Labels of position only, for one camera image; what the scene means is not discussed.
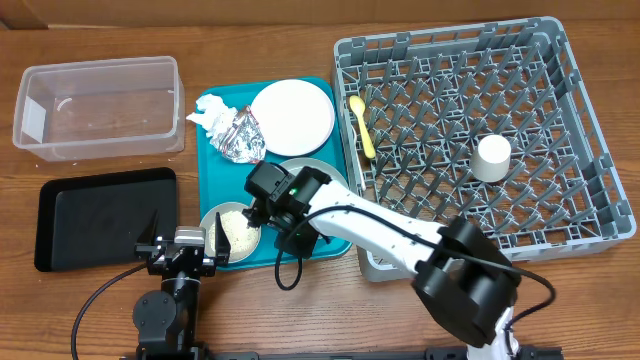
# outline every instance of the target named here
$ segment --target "white plate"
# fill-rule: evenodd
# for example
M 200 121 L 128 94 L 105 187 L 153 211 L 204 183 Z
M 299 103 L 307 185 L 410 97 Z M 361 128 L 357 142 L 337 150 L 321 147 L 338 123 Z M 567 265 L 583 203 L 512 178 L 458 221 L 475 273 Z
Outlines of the white plate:
M 264 88 L 251 104 L 267 150 L 300 156 L 319 147 L 331 135 L 335 112 L 319 87 L 302 80 L 277 81 Z

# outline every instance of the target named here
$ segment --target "metal bowl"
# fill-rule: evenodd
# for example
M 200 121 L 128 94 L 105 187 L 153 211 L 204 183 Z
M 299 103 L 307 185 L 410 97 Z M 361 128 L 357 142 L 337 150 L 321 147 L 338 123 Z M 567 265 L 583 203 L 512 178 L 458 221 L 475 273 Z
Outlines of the metal bowl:
M 347 184 L 347 180 L 344 179 L 344 176 L 342 176 L 342 174 L 340 174 L 338 170 L 336 170 L 336 168 L 324 161 L 313 158 L 295 158 L 283 161 L 280 165 L 293 175 L 298 175 L 303 167 L 309 166 L 324 172 L 325 174 L 331 176 L 331 180 L 339 182 L 347 189 L 349 188 L 349 184 Z
M 237 202 L 226 202 L 226 203 L 222 203 L 216 207 L 214 207 L 213 209 L 209 210 L 209 212 L 207 213 L 207 215 L 204 216 L 204 218 L 202 218 L 202 221 L 200 222 L 200 227 L 203 227 L 206 229 L 207 231 L 207 239 L 205 241 L 205 250 L 204 253 L 206 256 L 208 257 L 215 257 L 216 256 L 216 251 L 215 249 L 211 246 L 211 241 L 209 241 L 209 229 L 211 229 L 211 226 L 215 223 L 216 221 L 216 213 L 219 212 L 220 216 L 222 216 L 222 214 L 231 212 L 231 211 L 240 211 L 242 212 L 242 210 L 246 209 L 247 205 L 245 204 L 241 204 L 241 203 L 237 203 Z M 246 259 L 247 257 L 249 257 L 249 255 L 251 255 L 256 248 L 258 247 L 258 244 L 260 243 L 260 235 L 261 235 L 262 231 L 260 228 L 258 228 L 258 241 L 256 241 L 255 245 L 250 248 L 247 251 L 243 251 L 242 254 L 238 254 L 237 252 L 233 251 L 233 246 L 231 247 L 231 255 L 238 255 L 239 258 L 237 259 L 233 259 L 233 261 L 231 260 L 231 258 L 229 259 L 229 263 L 237 263 L 239 261 L 242 261 L 244 259 Z

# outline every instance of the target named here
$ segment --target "yellow spoon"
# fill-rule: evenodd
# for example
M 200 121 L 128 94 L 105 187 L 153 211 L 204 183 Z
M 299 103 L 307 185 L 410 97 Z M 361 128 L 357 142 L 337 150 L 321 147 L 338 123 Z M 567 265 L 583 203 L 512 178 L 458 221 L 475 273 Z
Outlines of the yellow spoon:
M 352 95 L 349 97 L 349 105 L 351 106 L 351 111 L 358 118 L 358 127 L 360 128 L 360 137 L 362 138 L 362 147 L 364 148 L 364 156 L 369 159 L 373 159 L 376 157 L 376 151 L 373 149 L 373 144 L 371 143 L 371 137 L 369 137 L 369 131 L 367 130 L 367 126 L 364 124 L 364 119 L 362 116 L 364 115 L 364 101 L 360 99 L 357 95 Z

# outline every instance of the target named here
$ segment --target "brown cardboard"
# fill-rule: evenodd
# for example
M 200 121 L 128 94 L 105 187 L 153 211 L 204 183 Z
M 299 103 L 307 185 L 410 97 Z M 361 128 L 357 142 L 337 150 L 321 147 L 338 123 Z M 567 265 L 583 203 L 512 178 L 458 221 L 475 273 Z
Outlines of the brown cardboard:
M 48 25 L 189 26 L 640 17 L 635 0 L 23 0 Z

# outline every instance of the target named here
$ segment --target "plastic dish rack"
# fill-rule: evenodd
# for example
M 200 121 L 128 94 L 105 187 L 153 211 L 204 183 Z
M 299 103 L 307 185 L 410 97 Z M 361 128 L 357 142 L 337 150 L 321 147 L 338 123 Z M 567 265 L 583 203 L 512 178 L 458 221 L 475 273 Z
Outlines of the plastic dish rack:
M 343 39 L 334 94 L 352 190 L 411 217 L 480 226 L 512 261 L 601 252 L 636 223 L 562 24 L 531 18 Z M 367 104 L 364 157 L 347 98 Z M 507 176 L 477 181 L 469 159 L 492 133 Z M 366 190 L 361 189 L 361 174 Z M 358 249 L 370 281 L 401 273 Z

